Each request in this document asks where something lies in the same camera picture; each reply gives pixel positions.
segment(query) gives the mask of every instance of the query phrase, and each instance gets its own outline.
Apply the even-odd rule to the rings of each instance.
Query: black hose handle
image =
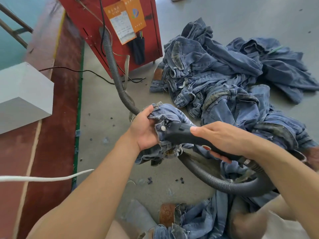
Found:
[[[192,125],[181,123],[178,121],[171,122],[167,127],[165,127],[165,140],[171,142],[172,144],[182,144],[182,143],[191,143],[194,145],[205,145],[210,147],[210,149],[216,153],[219,153],[222,156],[229,158],[230,160],[239,160],[242,156],[233,155],[221,151],[209,141],[204,138],[194,136],[190,132],[190,127]]]

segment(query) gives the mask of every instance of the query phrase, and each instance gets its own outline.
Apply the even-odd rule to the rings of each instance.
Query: hand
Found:
[[[150,105],[138,113],[128,130],[131,136],[136,140],[140,151],[151,148],[159,143],[159,139],[154,128],[156,120],[147,118],[153,110],[153,106]]]
[[[250,159],[253,157],[252,154],[256,147],[259,146],[256,140],[260,144],[267,141],[250,132],[221,121],[213,122],[202,127],[192,126],[190,132],[197,137],[202,137],[210,141],[215,147],[226,153],[241,155]],[[213,151],[210,151],[210,153],[216,158],[231,163],[231,160],[225,156],[221,156]]]

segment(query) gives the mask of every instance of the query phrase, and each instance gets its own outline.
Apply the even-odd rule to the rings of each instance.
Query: gray concrete floor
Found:
[[[319,0],[184,0],[178,3],[156,0],[156,5],[162,44],[180,34],[188,22],[202,17],[213,28],[214,39],[222,44],[228,44],[236,37],[277,38],[282,45],[304,52],[303,61],[309,71],[314,77],[319,77]],[[147,77],[141,83],[130,82],[128,85],[128,92],[139,109],[158,101],[172,103],[167,93],[149,93],[149,84],[160,61],[146,64],[130,73],[131,78]],[[87,45],[84,69],[109,78]],[[272,90],[271,102],[287,115],[304,122],[310,135],[319,141],[319,95],[306,94],[301,104],[293,105],[281,93]],[[85,73],[78,171],[99,165],[128,129],[128,117],[129,111],[121,103],[115,87],[91,73]],[[202,163],[214,170],[209,162]],[[78,183],[86,176],[79,176]],[[148,177],[153,178],[152,185],[138,184],[139,180],[147,180]],[[180,177],[184,178],[185,184],[175,181]],[[159,206],[164,202],[196,203],[214,193],[212,188],[197,179],[178,159],[165,160],[157,167],[151,167],[149,163],[134,165],[130,178],[136,185],[127,184],[118,216],[131,199],[137,199],[157,221]]]

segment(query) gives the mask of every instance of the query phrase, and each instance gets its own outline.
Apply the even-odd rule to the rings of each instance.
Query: red metal cabinet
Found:
[[[99,33],[99,27],[102,24],[97,20],[89,11],[87,11],[80,3],[76,0],[59,0],[62,6],[65,8],[68,16],[71,18],[75,26],[79,29],[81,36],[90,45],[94,54],[97,56],[103,67],[110,74],[110,70],[107,67],[106,58],[102,55],[100,44],[101,37]],[[102,14],[100,10],[99,0],[81,0],[99,19],[102,20]],[[102,0],[103,7],[109,6],[119,0]],[[157,20],[157,11],[155,0],[140,0],[146,27],[142,29],[143,37],[145,38],[145,63],[155,61],[156,59],[163,56],[162,45],[160,41],[160,30]],[[130,71],[142,66],[137,65],[134,62],[133,54],[127,44],[122,45],[118,39],[109,19],[103,11],[105,24],[112,33],[113,36],[113,51],[117,54],[131,56],[130,58]],[[115,55],[115,60],[118,65],[124,70],[125,56]]]

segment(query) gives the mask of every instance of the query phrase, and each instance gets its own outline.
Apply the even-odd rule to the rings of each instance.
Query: right hand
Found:
[[[226,153],[246,158],[254,157],[253,152],[256,150],[256,146],[258,146],[256,140],[261,143],[266,141],[250,132],[221,121],[201,127],[192,126],[190,132],[197,137],[210,141],[215,147]],[[210,153],[216,158],[231,163],[231,160],[225,156],[221,156],[213,151],[210,151]]]

